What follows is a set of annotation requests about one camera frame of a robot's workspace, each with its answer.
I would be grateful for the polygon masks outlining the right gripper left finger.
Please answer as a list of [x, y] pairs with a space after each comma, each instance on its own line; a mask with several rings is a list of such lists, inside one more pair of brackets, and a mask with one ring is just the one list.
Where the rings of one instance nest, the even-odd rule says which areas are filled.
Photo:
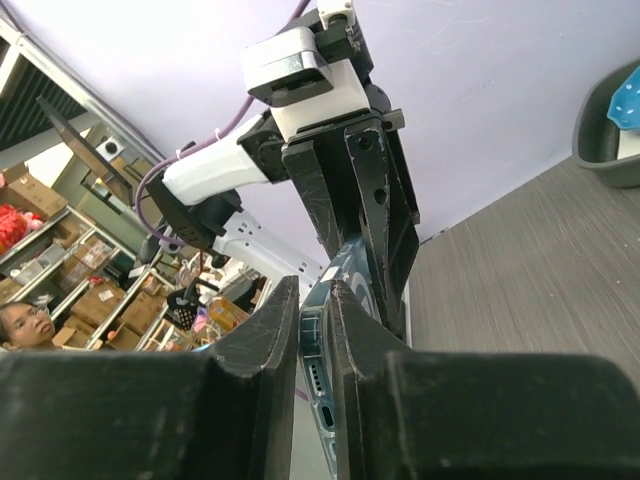
[[203, 352], [1, 359], [5, 479], [285, 479], [299, 281]]

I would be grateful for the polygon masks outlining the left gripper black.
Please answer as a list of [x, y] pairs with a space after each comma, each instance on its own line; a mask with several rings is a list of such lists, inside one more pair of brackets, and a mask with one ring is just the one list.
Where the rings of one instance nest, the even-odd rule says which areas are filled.
[[360, 196], [359, 221], [374, 297], [382, 324], [407, 337], [401, 297], [419, 248], [420, 212], [398, 130], [405, 115], [396, 108], [361, 109], [295, 127], [280, 128], [282, 161], [330, 260], [345, 238], [315, 148], [346, 149]]

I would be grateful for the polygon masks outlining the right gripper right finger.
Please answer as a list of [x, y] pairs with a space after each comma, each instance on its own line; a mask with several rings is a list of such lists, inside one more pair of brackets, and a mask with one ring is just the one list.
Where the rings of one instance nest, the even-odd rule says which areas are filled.
[[639, 396], [575, 354], [418, 352], [331, 285], [341, 479], [635, 479]]

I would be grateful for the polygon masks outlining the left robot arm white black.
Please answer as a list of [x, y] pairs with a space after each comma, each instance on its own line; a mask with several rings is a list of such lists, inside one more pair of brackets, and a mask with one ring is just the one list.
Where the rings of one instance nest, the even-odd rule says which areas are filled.
[[177, 159], [149, 192], [177, 236], [205, 249], [230, 235], [240, 187], [291, 182], [330, 258], [359, 242], [374, 310], [404, 338], [401, 295], [420, 213], [399, 138], [404, 115], [370, 72], [348, 60], [249, 71], [249, 94], [267, 110]]

